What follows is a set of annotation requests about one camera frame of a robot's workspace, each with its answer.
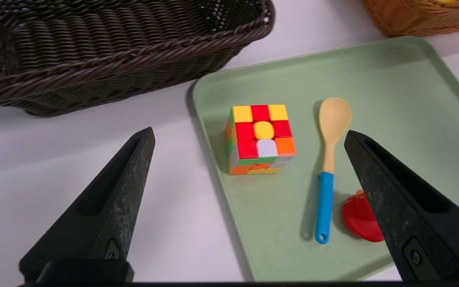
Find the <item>red object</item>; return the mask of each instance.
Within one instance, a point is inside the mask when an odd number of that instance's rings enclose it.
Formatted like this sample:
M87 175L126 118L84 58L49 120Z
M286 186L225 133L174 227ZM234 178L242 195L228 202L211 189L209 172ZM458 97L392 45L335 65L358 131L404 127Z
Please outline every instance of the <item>red object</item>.
M290 124L287 120L276 120L272 123L272 126L274 127L276 138L290 138L292 136Z
M255 129L250 122L235 123L237 140L253 140L255 138Z
M346 227L356 236L371 242L384 240L364 191L357 191L345 200L342 214Z
M255 140L239 140L237 145L240 159L258 158L258 149Z
M268 105L251 106L253 112L253 122L268 122L270 115L268 113Z

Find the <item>dark brown wicker basket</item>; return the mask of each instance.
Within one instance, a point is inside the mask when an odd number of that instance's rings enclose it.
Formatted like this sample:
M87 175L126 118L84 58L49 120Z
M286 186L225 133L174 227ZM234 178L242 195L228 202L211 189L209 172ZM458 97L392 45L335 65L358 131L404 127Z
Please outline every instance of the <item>dark brown wicker basket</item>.
M273 22L271 0L0 0L0 106L57 116L193 80Z

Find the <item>tray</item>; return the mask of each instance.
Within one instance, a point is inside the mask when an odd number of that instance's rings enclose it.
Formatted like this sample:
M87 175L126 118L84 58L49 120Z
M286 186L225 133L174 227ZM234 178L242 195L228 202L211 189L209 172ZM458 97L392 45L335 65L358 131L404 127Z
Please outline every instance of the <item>tray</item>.
M353 109L350 128L388 149L459 205L459 82L412 36L212 73L193 102L254 280L357 280L392 264L385 243L346 231L341 204L360 189L342 142L330 242L312 239L321 161L315 118L325 98ZM226 173L233 105L286 104L297 157L277 175Z

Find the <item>spoon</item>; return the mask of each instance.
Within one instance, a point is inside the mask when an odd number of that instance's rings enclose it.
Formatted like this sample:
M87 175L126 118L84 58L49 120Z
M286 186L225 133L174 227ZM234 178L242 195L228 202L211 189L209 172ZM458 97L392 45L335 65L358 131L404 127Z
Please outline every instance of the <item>spoon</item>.
M334 191L335 145L348 129L351 118L352 109L341 98L327 98L320 106L318 124L324 138L324 161L319 174L320 198L315 228L315 239L320 244L326 244L329 240Z

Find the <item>table surface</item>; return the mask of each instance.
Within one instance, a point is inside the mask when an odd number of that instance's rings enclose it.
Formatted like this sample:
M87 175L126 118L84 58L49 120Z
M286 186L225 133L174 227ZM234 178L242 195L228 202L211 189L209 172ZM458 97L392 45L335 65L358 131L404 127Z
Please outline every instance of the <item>table surface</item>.
M273 32L224 69L384 39L357 0L275 5ZM459 33L426 39L459 78ZM123 143L148 126L157 144L127 258L135 281L249 280L186 101L192 84L56 118L0 107L0 286L22 283L20 258ZM370 279L400 278L392 267Z

